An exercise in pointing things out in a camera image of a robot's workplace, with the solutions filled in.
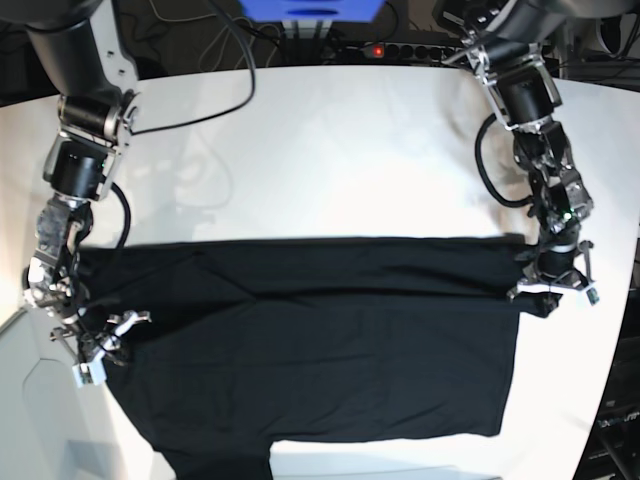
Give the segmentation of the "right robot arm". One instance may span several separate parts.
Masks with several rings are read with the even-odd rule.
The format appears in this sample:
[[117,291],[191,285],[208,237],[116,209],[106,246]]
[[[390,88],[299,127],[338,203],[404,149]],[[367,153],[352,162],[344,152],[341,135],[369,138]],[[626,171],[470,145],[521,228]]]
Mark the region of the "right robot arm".
[[113,190],[133,134],[137,67],[111,1],[4,1],[1,18],[26,30],[60,94],[59,129],[43,168],[53,195],[36,222],[26,298],[61,322],[56,338],[77,340],[81,365],[95,358],[120,363],[118,335],[84,325],[89,293],[78,268],[80,244],[93,226],[91,205]]

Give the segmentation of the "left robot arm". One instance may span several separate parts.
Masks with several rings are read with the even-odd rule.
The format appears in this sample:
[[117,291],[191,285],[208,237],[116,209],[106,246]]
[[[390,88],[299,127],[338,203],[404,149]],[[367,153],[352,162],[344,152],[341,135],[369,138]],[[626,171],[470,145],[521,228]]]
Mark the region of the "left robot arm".
[[[468,1],[463,8],[462,49],[444,59],[466,59],[492,113],[476,136],[474,155],[490,195],[507,208],[524,208],[538,223],[537,242],[523,259],[522,276],[507,297],[539,295],[547,312],[565,296],[594,306],[599,294],[589,267],[592,242],[580,237],[593,200],[575,166],[563,125],[554,119],[562,100],[543,59],[544,41],[567,19],[553,1]],[[508,200],[488,179],[482,141],[499,122],[513,135],[513,157],[530,194]]]

